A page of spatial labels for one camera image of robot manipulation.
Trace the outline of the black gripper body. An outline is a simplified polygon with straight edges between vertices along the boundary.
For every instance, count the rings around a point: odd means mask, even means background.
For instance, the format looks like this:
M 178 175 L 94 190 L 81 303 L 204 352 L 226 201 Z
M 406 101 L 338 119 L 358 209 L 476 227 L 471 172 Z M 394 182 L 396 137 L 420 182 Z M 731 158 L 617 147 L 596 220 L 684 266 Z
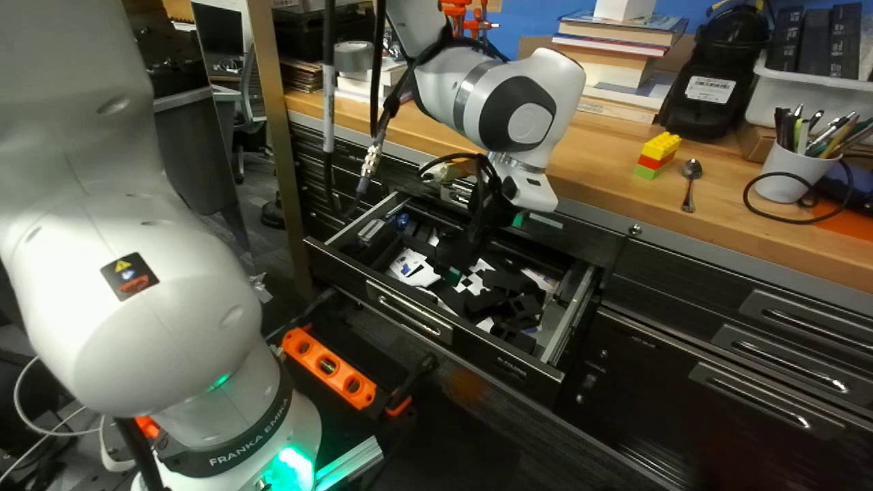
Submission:
M 458 258 L 465 265 L 471 265 L 491 233 L 504 227 L 508 209 L 511 201 L 500 186 L 485 186 L 480 190 L 480 207 L 471 213 L 471 220 L 458 240 Z

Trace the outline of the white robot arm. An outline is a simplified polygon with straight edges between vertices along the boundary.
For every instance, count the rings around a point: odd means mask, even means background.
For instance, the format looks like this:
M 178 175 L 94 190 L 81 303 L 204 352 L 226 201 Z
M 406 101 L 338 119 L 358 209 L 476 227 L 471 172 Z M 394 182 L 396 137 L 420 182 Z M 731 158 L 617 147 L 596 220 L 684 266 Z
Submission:
M 178 195 L 120 0 L 0 0 L 0 254 L 51 377 L 145 443 L 132 491 L 313 491 L 321 416 Z

